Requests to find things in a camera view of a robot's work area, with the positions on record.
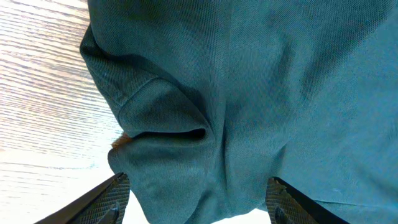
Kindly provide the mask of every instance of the wood grain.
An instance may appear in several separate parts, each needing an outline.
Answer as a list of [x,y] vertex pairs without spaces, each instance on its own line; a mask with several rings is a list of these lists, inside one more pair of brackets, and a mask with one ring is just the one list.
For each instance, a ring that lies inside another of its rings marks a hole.
[[[0,1],[0,223],[36,222],[113,174],[122,130],[79,53],[89,22],[86,1]],[[132,222],[147,223],[133,194]]]

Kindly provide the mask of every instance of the brown object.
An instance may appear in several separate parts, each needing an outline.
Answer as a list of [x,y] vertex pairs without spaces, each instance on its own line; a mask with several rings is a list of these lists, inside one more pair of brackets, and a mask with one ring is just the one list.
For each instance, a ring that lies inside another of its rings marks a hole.
[[112,143],[112,148],[117,149],[123,144],[128,143],[130,141],[131,138],[126,133],[123,133],[122,136],[120,136],[115,142]]

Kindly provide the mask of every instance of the teal shirt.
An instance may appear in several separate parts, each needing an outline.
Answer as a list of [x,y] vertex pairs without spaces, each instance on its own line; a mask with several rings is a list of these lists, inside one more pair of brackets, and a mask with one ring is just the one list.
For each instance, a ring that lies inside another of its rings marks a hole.
[[265,210],[278,176],[350,223],[398,223],[396,1],[88,5],[81,54],[133,138],[109,164],[149,222]]

